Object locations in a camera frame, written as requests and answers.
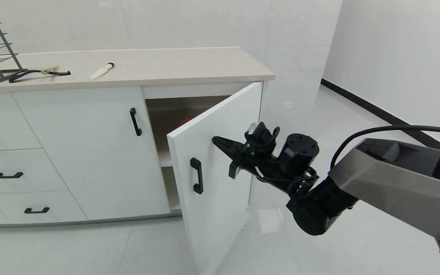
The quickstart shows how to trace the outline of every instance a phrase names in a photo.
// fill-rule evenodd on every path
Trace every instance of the drawer handle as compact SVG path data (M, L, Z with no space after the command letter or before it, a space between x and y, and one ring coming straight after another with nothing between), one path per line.
M142 135L142 129L140 129L137 125L137 120L135 118L135 115L137 114L137 110L135 110L135 108L131 108L130 109L130 116L131 116L131 120L133 122L133 127L135 127L135 132L137 133L137 136L141 136Z
M19 179L23 176L23 172L18 172L13 176L3 176L3 173L0 173L0 179Z
M27 208L25 209L25 214L45 214L50 210L49 207L44 207L44 209L42 209L42 211L32 211L31 208Z
M193 167L193 169L197 170L198 182L199 182L199 183L195 183L192 189L201 195L203 193L203 174L201 172L201 162L199 160L197 160L196 158L192 158L190 160L190 164L191 164L191 167Z

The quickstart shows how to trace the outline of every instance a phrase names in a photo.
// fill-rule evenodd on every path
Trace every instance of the white tile floor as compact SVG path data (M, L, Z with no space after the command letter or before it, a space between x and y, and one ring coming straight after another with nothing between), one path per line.
M267 107L275 118L267 124L286 118L279 146L289 133L312 136L321 147L313 164L320 175L327 173L332 154L347 136L387 125L324 87L310 108L277 108L282 112ZM373 136L416 143L401 132ZM287 201L287 195L265 183L253 185L247 223L219 275L440 275L432 237L364 202L345 212L325 235L313 237L295 224ZM192 273L182 218L0 228L0 275Z

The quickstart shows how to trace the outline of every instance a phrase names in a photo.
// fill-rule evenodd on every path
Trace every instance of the black baseboard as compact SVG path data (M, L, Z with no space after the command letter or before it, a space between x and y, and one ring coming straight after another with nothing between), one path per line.
M400 118L392 115L391 113L388 113L387 111L385 111L381 108L378 108L377 106L371 104L368 101L365 101L361 97L356 96L355 94L349 92L348 90L342 89L341 87L335 85L334 83L330 83L327 80L322 79L320 84L331 89L332 91L336 92L337 94L340 94L341 96L345 97L346 99L349 99L353 103L356 103L357 105L361 106L362 108L369 111L373 115L376 115L377 117L381 118L382 120L385 120L390 125L409 125L407 122L401 120ZM408 134L409 136L414 138L416 141L422 143L423 145L425 145L427 147L440 149L440 142L422 131L403 131L403 132L405 132L405 134Z
M368 101L365 101L361 97L356 96L355 94L349 92L348 90L342 89L341 87L335 85L334 83L331 83L325 79L322 79L320 84L322 84L325 87L331 89L332 91L340 94L341 96L344 96L346 99L349 99L350 101L356 103L357 105L361 106L362 108L369 111L373 115L376 115L377 117L381 118L382 120L388 122L390 125L409 125L407 122L401 120L400 118L398 118L398 117L392 115L391 113L388 113L387 111L371 104ZM422 143L423 145L425 145L427 147L431 147L431 148L435 148L435 149L440 150L440 142L422 131L403 131L403 132L405 132L405 134L408 134L409 136L414 138L416 141Z

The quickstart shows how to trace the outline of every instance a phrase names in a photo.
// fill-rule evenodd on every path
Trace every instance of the tile grout line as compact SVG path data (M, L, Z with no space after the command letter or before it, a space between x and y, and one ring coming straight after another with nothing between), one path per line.
M274 203L274 199L273 199L273 196L271 195L271 192L269 191L269 188L267 188L267 193L269 194L269 197L271 197L271 200L272 200L273 205L274 205L274 209L276 209L276 214L278 215L278 219L280 221L281 227L283 228L283 232L285 232L286 240L288 240L288 245L290 245L291 252L293 253L293 258L295 258L296 266L298 267L298 270L300 271L300 274L303 275L302 268L300 267L300 264L298 264L298 259L297 259L296 254L295 254L295 249L293 249L293 246L291 245L291 240L288 237L288 233L286 232L285 225L282 222L283 220L281 219L280 211L278 211L279 207L277 207L276 204Z
M267 60L267 48L269 47L269 33L271 32L271 15L273 13L273 1L274 0L271 0L271 7L269 7L269 24L267 25L266 53L264 54L264 64Z
M129 33L129 30L128 30L127 19L125 19L125 12L123 11L123 3L122 3L122 0L119 0L119 3L120 3L120 9L121 9L121 11L122 11L123 22L124 22L124 24L125 24L125 30L127 31L127 39L128 39L128 41L129 41L129 49L132 49L132 48L131 48L131 41L130 41L130 33Z
M293 249L293 246L291 245L290 237L288 237L288 233L286 232L285 225L281 221L281 216L280 216L280 212L278 211L278 208L279 207L276 207L276 214L278 214L278 218L280 220L281 227L283 228L283 231L285 232L285 235L286 235L286 239L288 240L288 245L290 245L291 252L293 252L293 257L295 258L296 266L298 267L298 270L300 271L300 274L303 275L302 268L300 267L300 264L298 263L298 258L296 257L296 254L295 254L295 249Z
M130 242L131 231L133 230L133 224L134 223L135 222L132 222L131 225L130 225L129 237L127 238L127 244L125 245L125 249L123 250L122 259L120 261L120 265L118 266L118 271L117 271L116 275L120 274L120 270L121 270L122 264L123 264L123 259L125 258L125 253L127 252L128 243Z

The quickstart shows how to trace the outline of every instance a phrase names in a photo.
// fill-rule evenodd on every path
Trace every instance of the countertop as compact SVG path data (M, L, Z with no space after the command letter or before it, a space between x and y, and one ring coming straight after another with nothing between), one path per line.
M69 76L31 73L15 83L0 83L0 92L97 87L133 87L274 80L275 75L239 47L197 49L101 50L20 54L23 68L44 70L59 65ZM91 81L108 62L115 67ZM17 68L12 59L0 69Z

